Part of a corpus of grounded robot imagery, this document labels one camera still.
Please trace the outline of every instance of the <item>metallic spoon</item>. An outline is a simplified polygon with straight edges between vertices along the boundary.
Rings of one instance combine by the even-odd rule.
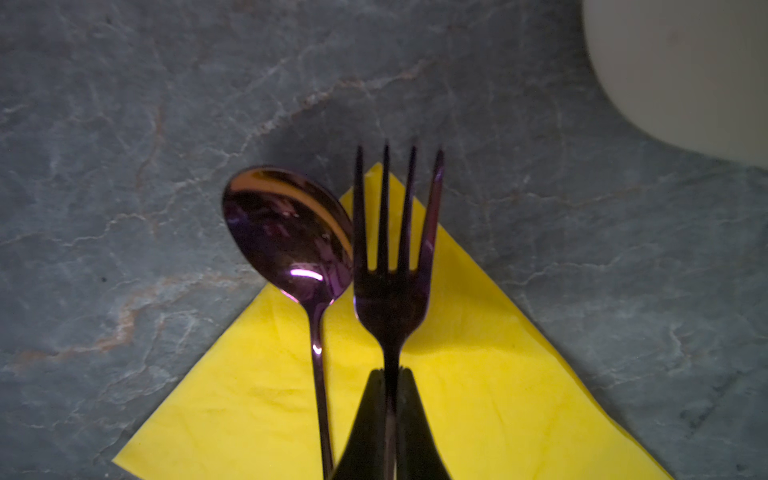
[[[243,255],[310,318],[324,478],[333,472],[323,374],[323,312],[352,281],[352,222],[326,189],[288,170],[250,168],[230,180],[224,219]]]

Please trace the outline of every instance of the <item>cutlery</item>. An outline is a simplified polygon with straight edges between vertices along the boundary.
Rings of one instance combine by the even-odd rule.
[[[352,224],[326,189],[288,170],[257,167],[236,174],[222,210],[240,251],[264,278],[300,304],[310,319],[312,366],[323,477],[333,454],[323,373],[322,318],[352,280]]]
[[[394,478],[396,463],[397,380],[402,346],[426,316],[432,280],[440,194],[443,178],[443,152],[437,153],[429,202],[422,230],[416,270],[410,270],[412,189],[416,148],[411,149],[406,181],[406,198],[400,227],[397,268],[389,270],[389,145],[384,147],[379,240],[376,269],[368,268],[366,209],[363,196],[362,148],[357,149],[353,199],[353,276],[355,313],[363,326],[379,342],[384,355],[386,423],[384,445],[385,478]]]

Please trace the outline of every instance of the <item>yellow cloth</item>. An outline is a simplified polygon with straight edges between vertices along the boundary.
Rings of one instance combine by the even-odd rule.
[[[366,175],[369,255],[382,170]],[[404,189],[391,179],[390,244]],[[351,210],[351,197],[343,198]],[[412,259],[424,217],[415,205]],[[390,248],[395,266],[396,248]],[[326,378],[336,460],[376,341],[356,320],[352,288],[326,312]],[[602,411],[520,310],[441,228],[432,300],[401,363],[419,386],[455,480],[670,477]],[[114,462],[146,480],[321,478],[310,335],[303,310],[266,287],[139,429]]]

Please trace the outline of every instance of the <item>fork tine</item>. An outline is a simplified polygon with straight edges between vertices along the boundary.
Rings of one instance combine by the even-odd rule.
[[[416,147],[411,148],[411,160],[408,163],[408,180],[406,180],[406,199],[402,205],[402,226],[400,227],[400,251],[397,255],[397,270],[408,272],[411,253],[411,212],[413,201],[413,173],[416,167]]]
[[[362,145],[357,147],[355,184],[353,188],[353,269],[357,282],[368,272],[368,242],[366,240],[366,200],[362,190]]]
[[[443,157],[443,152],[440,150],[435,160],[432,186],[429,188],[429,201],[427,202],[427,213],[424,217],[424,229],[422,230],[422,245],[419,250],[419,265],[416,267],[419,279],[426,281],[427,286],[432,279],[432,259],[435,256],[435,237],[442,192]]]
[[[382,202],[379,209],[379,252],[376,255],[376,270],[389,270],[389,144],[384,145],[384,171],[382,172]]]

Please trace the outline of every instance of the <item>dark metallic fork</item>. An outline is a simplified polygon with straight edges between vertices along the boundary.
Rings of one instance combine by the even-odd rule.
[[[432,280],[432,258],[442,192],[443,153],[437,153],[429,202],[422,230],[422,242],[416,270],[410,270],[411,211],[413,174],[416,148],[411,149],[406,181],[406,200],[400,227],[397,268],[389,270],[389,145],[384,147],[382,199],[379,213],[379,243],[376,269],[368,269],[366,241],[366,208],[363,199],[362,148],[357,149],[353,204],[353,286],[357,318],[379,341],[384,353],[384,384],[386,392],[386,424],[384,470],[385,478],[394,478],[396,461],[397,379],[402,346],[424,321],[429,304],[429,284]]]

